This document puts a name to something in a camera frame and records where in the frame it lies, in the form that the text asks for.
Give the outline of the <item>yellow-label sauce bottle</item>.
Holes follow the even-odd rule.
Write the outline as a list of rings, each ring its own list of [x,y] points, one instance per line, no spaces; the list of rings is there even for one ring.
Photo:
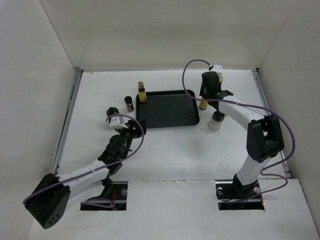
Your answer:
[[[208,102],[202,97],[201,101],[199,103],[199,109],[200,110],[206,110],[208,107]]]
[[[141,103],[145,103],[147,101],[147,94],[142,81],[138,82],[138,99]]]

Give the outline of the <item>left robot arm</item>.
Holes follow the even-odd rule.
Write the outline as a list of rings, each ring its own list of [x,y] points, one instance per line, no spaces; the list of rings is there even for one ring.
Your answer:
[[[116,129],[103,153],[92,163],[64,175],[45,175],[23,201],[24,207],[45,230],[53,227],[73,205],[115,209],[118,192],[113,189],[111,176],[136,153],[131,150],[132,141],[143,140],[146,132],[145,119],[130,118]]]

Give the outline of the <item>white salt shaker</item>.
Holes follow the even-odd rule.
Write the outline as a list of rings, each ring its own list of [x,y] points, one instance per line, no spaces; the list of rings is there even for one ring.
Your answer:
[[[208,127],[213,131],[217,131],[220,129],[224,119],[225,119],[225,114],[216,110],[212,114],[210,121],[208,122]]]
[[[119,114],[119,110],[116,107],[110,107],[106,111],[107,119],[106,121],[109,123],[111,127],[117,126],[120,123],[120,119],[117,114]]]

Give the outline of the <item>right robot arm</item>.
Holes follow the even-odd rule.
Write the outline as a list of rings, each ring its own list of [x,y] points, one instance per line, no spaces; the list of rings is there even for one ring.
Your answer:
[[[266,164],[284,149],[279,118],[275,114],[262,115],[241,106],[232,92],[221,88],[216,72],[204,72],[201,78],[200,96],[215,109],[208,123],[209,128],[218,130],[225,116],[229,116],[247,132],[248,155],[243,166],[234,175],[232,183],[216,187],[217,198],[220,200],[244,200],[258,186],[258,177]]]

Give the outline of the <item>small spice jar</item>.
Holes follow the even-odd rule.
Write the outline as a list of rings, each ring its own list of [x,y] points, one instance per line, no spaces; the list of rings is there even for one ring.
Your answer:
[[[124,98],[124,102],[125,102],[125,105],[126,105],[126,108],[127,108],[127,111],[129,113],[132,113],[135,109],[134,109],[134,105],[133,105],[133,99],[131,96],[126,96]]]

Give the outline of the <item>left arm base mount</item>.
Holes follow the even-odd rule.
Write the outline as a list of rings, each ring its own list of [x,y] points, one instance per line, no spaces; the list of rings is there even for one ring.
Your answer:
[[[90,202],[80,204],[81,211],[126,211],[128,197],[128,182],[115,181],[113,185],[105,186],[101,194]]]

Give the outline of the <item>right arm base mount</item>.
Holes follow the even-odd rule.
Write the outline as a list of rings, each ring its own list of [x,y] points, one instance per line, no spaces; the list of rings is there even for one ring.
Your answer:
[[[249,187],[238,188],[232,181],[218,181],[215,184],[218,208],[220,211],[264,210],[260,184],[255,181]]]

